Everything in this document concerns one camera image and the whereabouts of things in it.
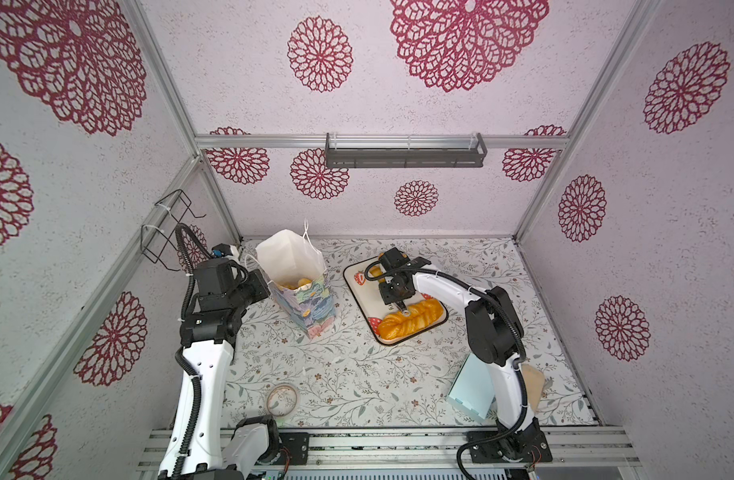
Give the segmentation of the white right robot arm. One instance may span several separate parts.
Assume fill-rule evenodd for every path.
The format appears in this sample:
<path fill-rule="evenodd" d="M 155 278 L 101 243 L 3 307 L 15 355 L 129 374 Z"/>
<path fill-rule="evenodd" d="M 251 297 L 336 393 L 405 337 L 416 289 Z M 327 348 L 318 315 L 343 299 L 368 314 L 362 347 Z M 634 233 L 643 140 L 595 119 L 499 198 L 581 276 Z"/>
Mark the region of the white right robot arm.
<path fill-rule="evenodd" d="M 505 290 L 481 290 L 438 270 L 431 261 L 409 258 L 392 248 L 364 270 L 368 281 L 379 284 L 386 304 L 426 294 L 465 318 L 468 345 L 490 377 L 498 425 L 506 436 L 529 431 L 536 424 L 529 403 L 522 364 L 527 359 L 524 331 Z"/>

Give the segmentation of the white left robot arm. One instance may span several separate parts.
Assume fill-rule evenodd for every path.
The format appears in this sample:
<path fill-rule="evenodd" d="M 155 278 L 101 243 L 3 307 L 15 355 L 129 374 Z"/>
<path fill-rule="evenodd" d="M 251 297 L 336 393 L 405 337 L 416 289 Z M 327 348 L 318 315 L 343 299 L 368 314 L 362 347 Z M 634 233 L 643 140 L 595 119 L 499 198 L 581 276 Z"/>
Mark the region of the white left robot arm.
<path fill-rule="evenodd" d="M 243 316 L 270 296 L 259 270 L 232 257 L 212 258 L 187 272 L 175 360 L 183 372 L 176 418 L 159 479 L 251 479 L 258 463 L 281 452 L 271 415 L 239 422 L 227 446 L 221 418 L 230 364 Z"/>

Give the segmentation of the white slotted tongs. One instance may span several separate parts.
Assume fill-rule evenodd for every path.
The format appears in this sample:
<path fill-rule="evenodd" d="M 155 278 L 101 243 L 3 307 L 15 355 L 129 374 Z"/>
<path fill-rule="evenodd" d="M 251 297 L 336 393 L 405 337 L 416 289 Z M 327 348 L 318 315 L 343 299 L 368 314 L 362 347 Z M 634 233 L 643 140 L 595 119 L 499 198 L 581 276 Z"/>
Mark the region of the white slotted tongs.
<path fill-rule="evenodd" d="M 409 317 L 411 315 L 411 312 L 409 311 L 408 307 L 406 306 L 403 300 L 397 301 L 396 307 L 404 317 Z"/>

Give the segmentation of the small bread roll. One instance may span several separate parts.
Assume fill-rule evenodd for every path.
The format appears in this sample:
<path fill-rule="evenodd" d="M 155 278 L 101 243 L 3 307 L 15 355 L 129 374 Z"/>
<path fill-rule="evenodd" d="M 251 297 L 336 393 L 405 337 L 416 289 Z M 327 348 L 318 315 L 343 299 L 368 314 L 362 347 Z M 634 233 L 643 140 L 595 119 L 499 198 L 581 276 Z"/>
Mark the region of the small bread roll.
<path fill-rule="evenodd" d="M 288 290 L 298 290 L 300 288 L 306 287 L 307 285 L 310 285 L 311 283 L 312 280 L 309 278 L 300 278 L 297 282 L 284 283 L 282 287 Z"/>
<path fill-rule="evenodd" d="M 380 265 L 374 265 L 369 270 L 369 280 L 370 281 L 378 281 L 378 282 L 384 282 L 384 275 L 385 272 L 383 271 L 382 267 Z"/>

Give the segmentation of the floral paper gift bag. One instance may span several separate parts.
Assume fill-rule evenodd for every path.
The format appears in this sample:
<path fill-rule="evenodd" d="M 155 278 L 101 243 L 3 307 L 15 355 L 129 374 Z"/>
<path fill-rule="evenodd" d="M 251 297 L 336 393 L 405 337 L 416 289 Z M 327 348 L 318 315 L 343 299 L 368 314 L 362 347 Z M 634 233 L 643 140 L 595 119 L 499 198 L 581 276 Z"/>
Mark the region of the floral paper gift bag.
<path fill-rule="evenodd" d="M 281 230 L 246 250 L 241 261 L 260 269 L 272 298 L 308 338 L 321 335 L 334 323 L 336 306 L 328 267 L 307 231 Z"/>

